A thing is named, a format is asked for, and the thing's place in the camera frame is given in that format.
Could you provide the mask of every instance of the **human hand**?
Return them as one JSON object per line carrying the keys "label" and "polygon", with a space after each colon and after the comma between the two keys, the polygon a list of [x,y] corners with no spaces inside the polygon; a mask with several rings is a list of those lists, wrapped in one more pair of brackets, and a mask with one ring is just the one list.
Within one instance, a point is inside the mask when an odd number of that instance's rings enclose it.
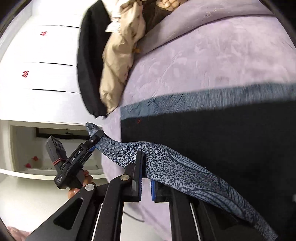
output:
{"label": "human hand", "polygon": [[32,233],[32,232],[18,230],[17,228],[10,227],[10,226],[8,226],[7,229],[16,241],[25,241],[26,238]]}
{"label": "human hand", "polygon": [[[83,181],[82,187],[86,186],[87,184],[91,184],[93,177],[89,174],[88,170],[83,170],[85,179]],[[71,197],[73,197],[76,193],[79,192],[79,188],[72,188],[68,191],[68,198],[70,199]]]}

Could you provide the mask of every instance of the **blue fabric stripe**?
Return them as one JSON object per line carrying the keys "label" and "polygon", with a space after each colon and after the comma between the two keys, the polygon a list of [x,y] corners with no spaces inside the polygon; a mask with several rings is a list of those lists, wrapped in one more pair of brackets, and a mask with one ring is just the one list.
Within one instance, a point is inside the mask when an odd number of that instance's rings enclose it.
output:
{"label": "blue fabric stripe", "polygon": [[246,104],[296,100],[296,84],[256,84],[157,96],[120,108],[120,119],[199,110],[223,109]]}

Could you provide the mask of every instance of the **silver screw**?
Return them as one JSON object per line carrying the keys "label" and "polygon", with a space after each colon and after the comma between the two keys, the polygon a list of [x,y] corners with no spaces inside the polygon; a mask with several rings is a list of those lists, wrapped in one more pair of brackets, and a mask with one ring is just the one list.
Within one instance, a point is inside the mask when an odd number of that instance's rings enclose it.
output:
{"label": "silver screw", "polygon": [[92,191],[92,190],[94,189],[94,185],[93,185],[93,184],[87,184],[87,185],[85,186],[85,189],[86,189],[87,191]]}
{"label": "silver screw", "polygon": [[127,175],[127,174],[123,174],[123,175],[120,177],[120,179],[121,179],[122,181],[127,181],[127,180],[129,179],[129,175]]}

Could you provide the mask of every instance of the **blue patterned necktie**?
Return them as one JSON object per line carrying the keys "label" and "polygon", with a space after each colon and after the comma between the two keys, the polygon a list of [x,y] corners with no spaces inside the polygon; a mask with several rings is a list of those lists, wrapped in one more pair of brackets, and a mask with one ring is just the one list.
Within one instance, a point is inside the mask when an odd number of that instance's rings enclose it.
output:
{"label": "blue patterned necktie", "polygon": [[[99,130],[91,123],[86,123],[86,127],[90,136]],[[264,218],[226,181],[167,146],[149,142],[122,143],[103,136],[96,148],[123,168],[134,163],[137,151],[142,151],[146,157],[147,178],[248,221],[267,241],[277,238]]]}

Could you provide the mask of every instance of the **black cable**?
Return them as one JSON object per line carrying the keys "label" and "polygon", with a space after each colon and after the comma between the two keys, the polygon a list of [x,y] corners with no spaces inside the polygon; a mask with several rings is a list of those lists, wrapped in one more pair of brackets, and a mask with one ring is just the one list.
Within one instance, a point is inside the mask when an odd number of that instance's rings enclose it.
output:
{"label": "black cable", "polygon": [[137,221],[139,221],[139,222],[141,222],[141,223],[144,223],[144,222],[145,222],[144,220],[141,220],[141,219],[137,219],[137,218],[135,218],[134,216],[128,214],[128,213],[125,212],[125,211],[123,211],[123,213],[126,214],[127,216],[129,216],[130,218],[133,218],[134,220],[137,220]]}

